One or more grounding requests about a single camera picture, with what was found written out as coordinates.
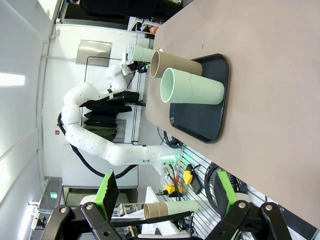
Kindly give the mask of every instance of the bolt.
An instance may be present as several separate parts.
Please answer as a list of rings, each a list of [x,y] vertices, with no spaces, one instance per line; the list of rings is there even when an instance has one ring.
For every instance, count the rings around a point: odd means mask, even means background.
[[[239,203],[239,208],[244,209],[246,207],[246,204],[244,202]]]
[[[267,206],[265,206],[265,209],[267,209],[268,211],[272,210],[272,206],[270,204],[268,204]]]
[[[87,210],[91,210],[92,209],[92,204],[89,204],[85,207]]]

